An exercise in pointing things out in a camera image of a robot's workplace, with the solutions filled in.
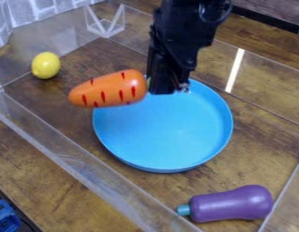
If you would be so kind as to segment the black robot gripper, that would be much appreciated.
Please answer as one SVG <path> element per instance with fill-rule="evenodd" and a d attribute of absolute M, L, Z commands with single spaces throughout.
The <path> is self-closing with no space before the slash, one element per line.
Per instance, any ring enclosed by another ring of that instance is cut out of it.
<path fill-rule="evenodd" d="M 216 29 L 231 11 L 231 0 L 163 0 L 149 30 L 151 94 L 188 90 L 199 50 L 212 45 Z"/>

